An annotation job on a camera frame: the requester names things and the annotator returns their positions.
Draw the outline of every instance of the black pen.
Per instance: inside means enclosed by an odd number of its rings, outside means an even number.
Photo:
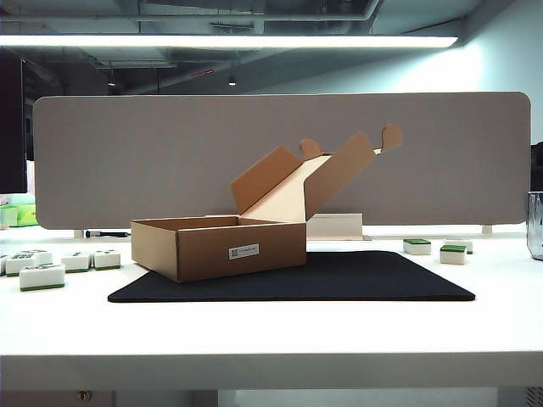
[[[86,231],[86,237],[129,237],[127,231]]]

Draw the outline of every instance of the white desk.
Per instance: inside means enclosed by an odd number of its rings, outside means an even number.
[[[521,234],[475,239],[464,266],[408,256],[474,292],[466,303],[112,304],[140,277],[128,239],[17,238],[4,253],[118,248],[120,270],[67,275],[21,293],[0,278],[4,390],[486,387],[543,384],[543,263]],[[309,243],[401,250],[400,240]]]

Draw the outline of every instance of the ceiling light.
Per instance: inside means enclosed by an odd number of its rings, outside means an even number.
[[[113,73],[113,68],[109,68],[108,86],[110,86],[110,87],[117,86],[117,83],[115,82],[115,76],[114,76],[114,73]]]
[[[444,48],[455,36],[2,36],[7,47]]]

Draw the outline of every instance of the box lid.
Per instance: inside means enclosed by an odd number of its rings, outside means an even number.
[[[307,221],[378,154],[403,143],[399,126],[387,124],[382,140],[374,148],[360,131],[336,153],[324,153],[317,142],[304,139],[303,160],[278,147],[232,182],[238,212],[253,219]]]

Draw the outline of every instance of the ceiling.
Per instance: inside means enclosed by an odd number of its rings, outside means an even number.
[[[0,2],[0,32],[396,35],[435,26],[459,35],[462,24],[458,22],[481,3],[489,1],[3,0]],[[368,16],[367,20],[333,21],[327,20],[329,14]],[[156,15],[161,16],[160,19],[154,19]],[[289,16],[304,21],[286,20]],[[15,51],[57,75],[61,81],[75,81],[78,72],[85,72],[88,80],[92,75],[103,79],[113,69],[119,83],[117,92],[121,93],[157,92],[157,83],[158,92],[234,92],[224,80],[218,82],[221,72],[223,75],[237,72],[238,76],[243,73],[253,78],[254,86],[263,82],[269,85],[392,55],[390,51],[378,50],[234,51],[152,47],[19,48]],[[212,73],[198,75],[205,71]],[[244,91],[250,90],[249,87],[242,86]]]

